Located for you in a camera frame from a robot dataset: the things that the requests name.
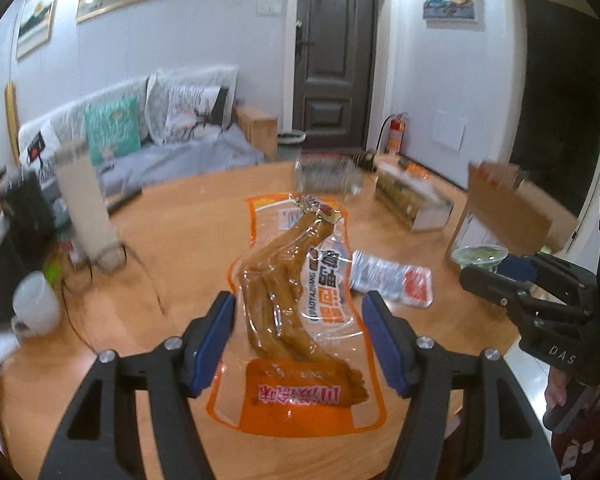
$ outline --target green object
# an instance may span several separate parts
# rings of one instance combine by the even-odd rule
[[[57,262],[49,264],[49,266],[45,269],[44,275],[47,283],[51,286],[54,286],[62,276],[62,267]]]
[[[451,253],[451,259],[460,267],[475,265],[495,271],[498,264],[509,255],[504,247],[498,245],[478,245],[456,249]]]
[[[85,110],[89,156],[94,165],[140,150],[137,108],[138,98],[126,97]]]

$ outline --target gray blanket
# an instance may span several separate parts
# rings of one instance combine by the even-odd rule
[[[262,152],[251,146],[238,126],[219,136],[174,144],[150,144],[139,152],[98,167],[107,196],[124,193],[212,171],[252,166],[264,162]]]

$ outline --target metal screw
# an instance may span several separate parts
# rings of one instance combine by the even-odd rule
[[[182,348],[182,338],[179,338],[178,336],[170,337],[164,342],[164,347],[167,350],[178,350],[179,348]]]
[[[436,342],[432,338],[423,335],[416,339],[416,345],[423,350],[431,350],[436,345]]]
[[[103,350],[102,352],[100,352],[100,354],[98,354],[98,361],[100,361],[103,364],[110,363],[115,358],[116,358],[115,350]]]
[[[488,361],[499,361],[500,360],[500,352],[493,348],[487,348],[484,351],[484,356]]]

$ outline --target sofa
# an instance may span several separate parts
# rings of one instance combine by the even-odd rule
[[[238,67],[207,67],[159,70],[94,92],[69,102],[23,124],[18,132],[21,160],[27,147],[43,128],[51,127],[60,145],[86,138],[85,111],[107,102],[135,97],[136,120],[141,149],[129,155],[106,160],[96,167],[106,195],[151,186],[195,174],[239,168],[264,161],[263,153],[248,142],[243,131],[252,124],[233,122]],[[184,142],[165,142],[161,138],[167,117],[168,89],[173,86],[219,86],[226,89],[220,110],[221,124],[211,135],[195,136]]]

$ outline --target doorway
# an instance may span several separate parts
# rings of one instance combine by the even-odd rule
[[[362,148],[368,134],[376,0],[298,0],[293,128],[304,148]]]
[[[510,161],[575,216],[600,160],[600,22],[548,0],[524,0],[526,75]]]

